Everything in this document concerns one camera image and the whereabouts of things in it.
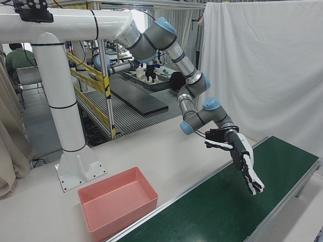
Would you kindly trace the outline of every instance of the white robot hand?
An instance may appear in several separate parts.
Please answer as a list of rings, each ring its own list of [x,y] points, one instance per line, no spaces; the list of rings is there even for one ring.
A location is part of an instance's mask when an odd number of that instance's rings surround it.
[[[230,151],[235,167],[242,171],[251,194],[256,195],[264,189],[264,184],[253,169],[253,150],[246,137],[240,133],[231,133],[227,137],[228,143],[205,140],[207,148],[220,148]]]

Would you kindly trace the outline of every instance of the person in green jacket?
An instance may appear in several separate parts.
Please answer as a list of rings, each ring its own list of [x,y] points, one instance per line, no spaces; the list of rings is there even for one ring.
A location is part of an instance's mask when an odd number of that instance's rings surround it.
[[[6,68],[9,76],[14,82],[20,83],[17,68],[36,66],[36,60],[33,52],[24,50],[20,43],[9,44],[12,50],[6,57]]]

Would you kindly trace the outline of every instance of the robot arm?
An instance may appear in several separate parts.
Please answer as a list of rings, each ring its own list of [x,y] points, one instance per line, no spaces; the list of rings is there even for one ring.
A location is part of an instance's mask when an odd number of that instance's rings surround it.
[[[165,18],[157,19],[143,34],[135,23],[116,37],[116,41],[126,47],[141,63],[149,63],[156,56],[156,51],[164,51],[186,78],[186,84],[178,93],[183,122],[181,129],[187,135],[195,132],[210,121],[215,122],[218,129],[205,133],[207,148],[215,147],[230,151],[233,163],[242,171],[248,189],[255,195],[262,192],[264,185],[253,170],[253,151],[239,128],[215,98],[207,99],[202,109],[196,111],[193,99],[210,87],[205,73],[197,70],[177,42],[177,31]]]

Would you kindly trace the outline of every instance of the beige curtain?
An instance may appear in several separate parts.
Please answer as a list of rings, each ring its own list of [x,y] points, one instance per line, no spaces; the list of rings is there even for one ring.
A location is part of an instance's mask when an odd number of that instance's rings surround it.
[[[11,190],[16,178],[28,175],[29,162],[36,155],[25,137],[22,112],[8,74],[0,65],[0,196]]]

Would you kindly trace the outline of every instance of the white backdrop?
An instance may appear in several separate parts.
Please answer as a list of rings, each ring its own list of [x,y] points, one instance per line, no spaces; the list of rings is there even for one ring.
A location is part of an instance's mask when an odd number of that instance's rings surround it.
[[[246,136],[322,157],[323,2],[208,3],[204,18],[204,98],[217,97]]]

